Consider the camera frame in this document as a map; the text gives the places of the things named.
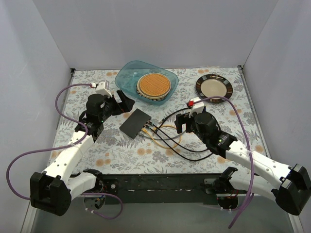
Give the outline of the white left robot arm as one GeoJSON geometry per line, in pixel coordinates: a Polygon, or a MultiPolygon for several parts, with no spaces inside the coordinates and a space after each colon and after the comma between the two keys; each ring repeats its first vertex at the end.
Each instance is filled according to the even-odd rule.
{"type": "Polygon", "coordinates": [[[99,194],[104,189],[100,180],[101,172],[86,169],[78,175],[72,172],[83,155],[94,145],[104,129],[104,122],[110,116],[128,113],[135,101],[121,90],[117,91],[121,101],[114,96],[92,94],[86,102],[86,110],[79,116],[69,148],[61,151],[58,157],[43,172],[35,172],[30,178],[31,205],[37,209],[62,216],[73,199],[83,193],[99,194]]]}

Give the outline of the black network switch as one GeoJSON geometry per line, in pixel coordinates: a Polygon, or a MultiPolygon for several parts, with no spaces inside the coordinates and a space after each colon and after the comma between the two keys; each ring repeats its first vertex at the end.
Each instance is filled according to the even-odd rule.
{"type": "Polygon", "coordinates": [[[130,117],[119,127],[120,131],[128,137],[135,139],[144,125],[151,120],[151,116],[136,109],[130,117]]]}

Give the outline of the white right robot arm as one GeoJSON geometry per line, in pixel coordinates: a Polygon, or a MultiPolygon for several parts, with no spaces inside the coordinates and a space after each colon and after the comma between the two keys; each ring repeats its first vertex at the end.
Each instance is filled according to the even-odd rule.
{"type": "Polygon", "coordinates": [[[235,167],[227,168],[210,184],[215,192],[231,193],[248,190],[276,202],[287,213],[298,216],[311,197],[311,179],[305,167],[279,163],[256,151],[250,152],[236,137],[220,130],[215,117],[208,113],[178,114],[177,132],[186,127],[215,155],[236,162],[254,172],[243,173],[235,167]]]}

